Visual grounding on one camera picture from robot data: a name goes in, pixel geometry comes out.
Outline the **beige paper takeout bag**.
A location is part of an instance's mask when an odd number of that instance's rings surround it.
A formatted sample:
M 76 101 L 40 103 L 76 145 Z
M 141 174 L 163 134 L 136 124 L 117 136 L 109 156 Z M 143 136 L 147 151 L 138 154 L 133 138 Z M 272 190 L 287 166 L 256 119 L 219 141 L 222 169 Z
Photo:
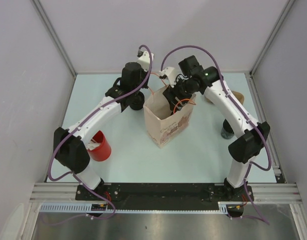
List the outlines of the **beige paper takeout bag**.
M 171 107 L 167 99 L 163 96 L 165 86 L 152 92 L 143 105 L 144 120 L 147 134 L 153 142 L 163 148 L 168 142 L 180 134 L 189 125 L 194 105 L 196 104 L 196 94 L 194 93 L 189 102 L 179 106 L 175 114 L 171 114 Z

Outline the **short black coffee cup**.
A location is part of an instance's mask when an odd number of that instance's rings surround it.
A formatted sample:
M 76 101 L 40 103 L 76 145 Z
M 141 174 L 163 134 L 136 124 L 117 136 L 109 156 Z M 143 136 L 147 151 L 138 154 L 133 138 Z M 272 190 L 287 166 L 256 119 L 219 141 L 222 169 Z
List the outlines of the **short black coffee cup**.
M 141 91 L 137 92 L 129 99 L 129 106 L 134 111 L 139 111 L 143 109 L 144 103 L 145 96 Z

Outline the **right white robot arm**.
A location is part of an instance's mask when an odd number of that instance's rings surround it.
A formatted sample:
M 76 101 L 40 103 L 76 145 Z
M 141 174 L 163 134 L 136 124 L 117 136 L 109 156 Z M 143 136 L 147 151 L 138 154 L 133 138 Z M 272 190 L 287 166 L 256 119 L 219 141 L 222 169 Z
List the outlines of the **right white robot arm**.
M 232 163 L 224 179 L 221 196 L 237 200 L 246 192 L 247 179 L 254 160 L 262 149 L 267 150 L 267 138 L 271 127 L 253 117 L 234 96 L 221 74 L 218 64 L 204 68 L 194 55 L 179 62 L 183 75 L 180 78 L 173 67 L 161 67 L 160 78 L 169 86 L 163 92 L 171 110 L 178 111 L 181 100 L 188 100 L 194 93 L 201 93 L 222 113 L 236 139 L 228 146 Z

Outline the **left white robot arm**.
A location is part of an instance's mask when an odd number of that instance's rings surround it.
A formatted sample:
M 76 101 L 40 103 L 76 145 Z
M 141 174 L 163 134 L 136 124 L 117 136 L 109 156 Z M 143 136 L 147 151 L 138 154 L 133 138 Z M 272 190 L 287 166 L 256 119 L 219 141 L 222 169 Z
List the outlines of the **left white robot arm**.
M 87 187 L 86 193 L 93 200 L 103 196 L 104 187 L 100 185 L 102 179 L 92 167 L 87 144 L 106 122 L 126 108 L 136 111 L 143 108 L 145 97 L 140 89 L 148 87 L 151 68 L 151 63 L 140 60 L 126 63 L 121 77 L 116 79 L 89 115 L 68 129 L 59 127 L 54 131 L 52 158 L 70 169 Z

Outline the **tall black coffee cup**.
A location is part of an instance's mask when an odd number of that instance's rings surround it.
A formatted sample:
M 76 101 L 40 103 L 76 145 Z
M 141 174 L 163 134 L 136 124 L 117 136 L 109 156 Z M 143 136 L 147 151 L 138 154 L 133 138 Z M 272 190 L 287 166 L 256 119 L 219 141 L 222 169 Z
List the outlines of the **tall black coffee cup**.
M 230 140 L 234 137 L 235 133 L 229 124 L 229 122 L 225 119 L 222 124 L 222 129 L 220 131 L 221 136 L 224 139 Z

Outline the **red cylindrical container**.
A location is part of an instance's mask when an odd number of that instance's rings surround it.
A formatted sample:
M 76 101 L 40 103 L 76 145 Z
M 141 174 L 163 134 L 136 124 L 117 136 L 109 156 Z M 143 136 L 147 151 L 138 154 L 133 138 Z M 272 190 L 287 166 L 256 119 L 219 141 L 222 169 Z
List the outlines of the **red cylindrical container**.
M 111 156 L 112 149 L 103 132 L 98 131 L 91 139 L 101 145 L 92 151 L 87 150 L 90 157 L 96 162 L 106 161 Z

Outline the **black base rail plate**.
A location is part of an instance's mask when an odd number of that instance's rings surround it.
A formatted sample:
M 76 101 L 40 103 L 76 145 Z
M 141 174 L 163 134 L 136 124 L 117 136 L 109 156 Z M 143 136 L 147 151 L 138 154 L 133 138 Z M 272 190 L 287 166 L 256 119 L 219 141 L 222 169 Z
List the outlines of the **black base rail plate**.
M 200 202 L 249 202 L 251 186 L 233 189 L 222 183 L 103 183 L 94 192 L 109 196 L 114 206 L 159 204 L 198 204 Z

